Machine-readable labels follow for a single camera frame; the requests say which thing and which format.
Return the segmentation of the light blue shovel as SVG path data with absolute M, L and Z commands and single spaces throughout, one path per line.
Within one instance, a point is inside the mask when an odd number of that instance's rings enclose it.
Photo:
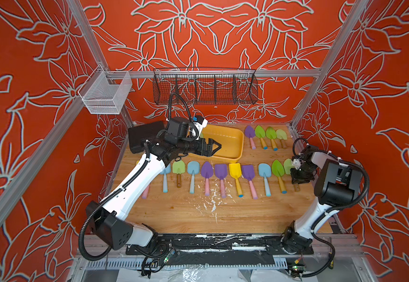
M 166 168 L 164 168 L 161 172 L 163 176 L 163 188 L 162 191 L 163 193 L 168 193 L 169 191 L 169 186 L 168 186 L 168 174 L 171 173 L 171 165 L 168 164 Z
M 271 196 L 271 190 L 269 185 L 269 178 L 271 177 L 271 168 L 267 163 L 260 163 L 258 165 L 259 176 L 263 178 L 264 189 L 267 197 Z
M 189 193 L 195 192 L 195 176 L 200 172 L 200 164 L 197 161 L 191 161 L 188 163 L 187 172 L 190 175 L 190 188 Z

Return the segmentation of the purple pointed shovel pink handle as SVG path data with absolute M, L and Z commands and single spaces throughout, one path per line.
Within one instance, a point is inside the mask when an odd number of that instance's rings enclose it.
M 201 175 L 205 179 L 204 194 L 210 196 L 210 184 L 209 179 L 213 176 L 213 166 L 210 162 L 206 161 L 201 168 Z

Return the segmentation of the green shovel yellow handle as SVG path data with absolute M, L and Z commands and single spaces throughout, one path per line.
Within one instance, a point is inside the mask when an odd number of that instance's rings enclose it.
M 263 148 L 264 150 L 266 150 L 266 149 L 267 149 L 267 144 L 266 144 L 266 141 L 265 141 L 266 132 L 265 132 L 265 130 L 264 130 L 260 125 L 257 125 L 257 126 L 256 126 L 256 128 L 255 128 L 255 135 L 256 135 L 256 137 L 258 137 L 258 138 L 260 139 L 262 148 Z
M 276 135 L 276 131 L 271 126 L 269 126 L 266 129 L 266 136 L 271 141 L 272 149 L 274 151 L 277 151 L 278 150 L 278 147 L 276 144 L 277 135 Z
M 272 174 L 274 174 L 278 179 L 281 192 L 283 194 L 286 194 L 287 193 L 286 186 L 282 179 L 282 177 L 285 175 L 285 170 L 279 160 L 275 159 L 273 161 L 272 166 L 271 166 L 271 171 L 272 171 Z

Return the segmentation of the pale green shovel wooden handle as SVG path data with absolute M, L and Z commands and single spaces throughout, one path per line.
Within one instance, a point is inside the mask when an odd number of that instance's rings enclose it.
M 287 134 L 286 134 L 286 132 L 283 129 L 277 129 L 276 130 L 276 136 L 277 136 L 278 140 L 280 141 L 280 143 L 282 145 L 282 148 L 286 149 L 287 148 L 287 144 L 286 144 Z

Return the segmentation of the purple square shovel pink handle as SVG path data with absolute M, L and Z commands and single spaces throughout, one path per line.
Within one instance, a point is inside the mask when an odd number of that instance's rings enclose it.
M 252 164 L 242 165 L 242 175 L 249 182 L 252 198 L 254 200 L 257 200 L 258 195 L 257 195 L 256 189 L 255 189 L 254 183 L 253 183 L 253 180 L 255 178 L 254 166 Z

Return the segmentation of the purple scoop shovel pink handle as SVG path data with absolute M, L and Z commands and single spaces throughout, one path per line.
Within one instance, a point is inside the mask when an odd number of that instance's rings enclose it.
M 149 189 L 150 189 L 150 185 L 147 185 L 147 187 L 145 188 L 145 190 L 142 193 L 142 199 L 147 199 L 148 198 Z

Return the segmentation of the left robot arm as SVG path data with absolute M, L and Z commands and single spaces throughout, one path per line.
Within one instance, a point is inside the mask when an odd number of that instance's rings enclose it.
M 125 245 L 152 249 L 154 229 L 126 220 L 135 202 L 172 161 L 179 161 L 190 153 L 211 157 L 222 147 L 213 139 L 201 137 L 202 130 L 208 125 L 208 120 L 201 115 L 173 117 L 169 110 L 167 121 L 166 128 L 161 129 L 154 138 L 144 140 L 144 153 L 123 182 L 100 202 L 88 204 L 87 219 L 78 237 L 78 250 L 83 258 L 98 261 L 111 250 L 119 250 Z M 92 255 L 87 251 L 85 233 L 88 229 L 106 243 L 103 253 Z

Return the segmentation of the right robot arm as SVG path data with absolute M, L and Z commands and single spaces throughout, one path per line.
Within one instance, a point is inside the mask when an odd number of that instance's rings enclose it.
M 344 161 L 331 151 L 320 150 L 299 137 L 292 146 L 294 154 L 291 178 L 293 184 L 308 183 L 314 179 L 314 173 L 320 169 L 314 186 L 315 199 L 307 212 L 288 226 L 282 236 L 282 249 L 289 255 L 302 255 L 317 240 L 330 248 L 327 262 L 316 271 L 289 266 L 287 275 L 291 278 L 309 278 L 317 276 L 333 267 L 336 248 L 328 241 L 317 236 L 322 225 L 338 212 L 351 208 L 363 200 L 370 189 L 370 178 L 359 164 Z

